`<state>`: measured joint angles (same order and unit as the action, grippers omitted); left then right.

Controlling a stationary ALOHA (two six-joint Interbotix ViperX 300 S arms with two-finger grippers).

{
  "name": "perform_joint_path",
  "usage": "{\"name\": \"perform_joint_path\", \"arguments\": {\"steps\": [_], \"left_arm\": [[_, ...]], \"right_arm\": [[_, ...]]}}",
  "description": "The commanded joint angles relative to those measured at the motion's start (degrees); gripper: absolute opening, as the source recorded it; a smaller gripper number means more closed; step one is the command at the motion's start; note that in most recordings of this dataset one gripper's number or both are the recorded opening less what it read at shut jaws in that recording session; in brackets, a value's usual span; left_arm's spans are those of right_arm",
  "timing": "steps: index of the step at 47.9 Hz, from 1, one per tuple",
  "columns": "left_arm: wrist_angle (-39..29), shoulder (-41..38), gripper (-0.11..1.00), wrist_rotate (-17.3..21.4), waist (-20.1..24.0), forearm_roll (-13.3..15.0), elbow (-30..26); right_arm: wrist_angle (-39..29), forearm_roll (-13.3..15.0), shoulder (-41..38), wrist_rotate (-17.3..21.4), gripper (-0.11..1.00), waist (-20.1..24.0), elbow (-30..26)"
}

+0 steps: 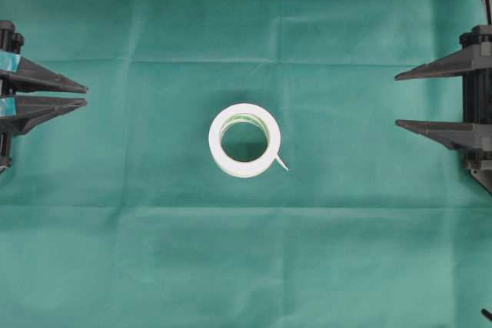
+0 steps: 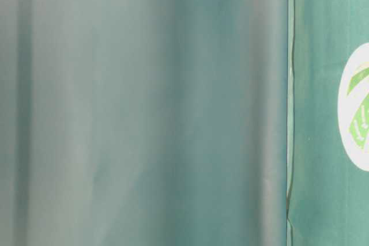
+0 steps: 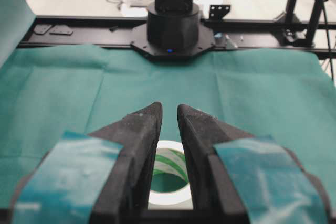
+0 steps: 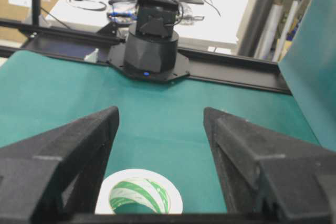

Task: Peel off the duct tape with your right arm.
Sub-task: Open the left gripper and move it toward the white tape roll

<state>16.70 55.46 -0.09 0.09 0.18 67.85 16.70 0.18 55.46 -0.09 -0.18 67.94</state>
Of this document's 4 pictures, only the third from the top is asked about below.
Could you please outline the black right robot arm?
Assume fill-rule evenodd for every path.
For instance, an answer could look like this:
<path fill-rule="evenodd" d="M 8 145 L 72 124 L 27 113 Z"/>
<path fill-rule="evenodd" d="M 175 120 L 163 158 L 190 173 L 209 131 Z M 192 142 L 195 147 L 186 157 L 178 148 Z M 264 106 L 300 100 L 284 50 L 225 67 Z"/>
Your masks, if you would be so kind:
<path fill-rule="evenodd" d="M 147 10 L 148 42 L 169 53 L 198 43 L 199 8 L 193 0 L 154 0 Z"/>

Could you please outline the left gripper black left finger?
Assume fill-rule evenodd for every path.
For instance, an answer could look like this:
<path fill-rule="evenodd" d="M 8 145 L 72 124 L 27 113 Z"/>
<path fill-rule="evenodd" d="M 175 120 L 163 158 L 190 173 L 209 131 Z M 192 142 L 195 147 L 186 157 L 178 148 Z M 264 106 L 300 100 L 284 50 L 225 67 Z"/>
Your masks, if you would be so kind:
<path fill-rule="evenodd" d="M 158 102 L 87 135 L 64 132 L 17 184 L 1 223 L 120 223 L 148 206 Z"/>

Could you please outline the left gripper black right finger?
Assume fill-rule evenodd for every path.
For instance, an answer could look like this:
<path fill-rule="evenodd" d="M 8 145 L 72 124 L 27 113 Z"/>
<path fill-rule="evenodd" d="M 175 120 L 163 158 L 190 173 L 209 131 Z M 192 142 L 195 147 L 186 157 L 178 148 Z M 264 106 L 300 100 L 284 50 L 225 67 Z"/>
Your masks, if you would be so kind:
<path fill-rule="evenodd" d="M 217 222 L 249 223 L 247 209 L 214 144 L 253 135 L 185 104 L 177 108 L 177 121 L 195 211 L 210 213 Z"/>

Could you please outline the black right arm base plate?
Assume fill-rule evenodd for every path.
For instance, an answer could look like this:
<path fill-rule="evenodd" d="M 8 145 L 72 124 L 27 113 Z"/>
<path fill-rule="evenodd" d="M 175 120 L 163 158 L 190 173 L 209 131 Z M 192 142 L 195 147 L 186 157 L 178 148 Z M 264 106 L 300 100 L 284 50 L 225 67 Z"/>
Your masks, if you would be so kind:
<path fill-rule="evenodd" d="M 188 61 L 208 52 L 215 47 L 213 31 L 199 25 L 198 41 L 185 49 L 173 46 L 160 47 L 147 39 L 147 24 L 132 29 L 131 48 L 151 61 Z"/>

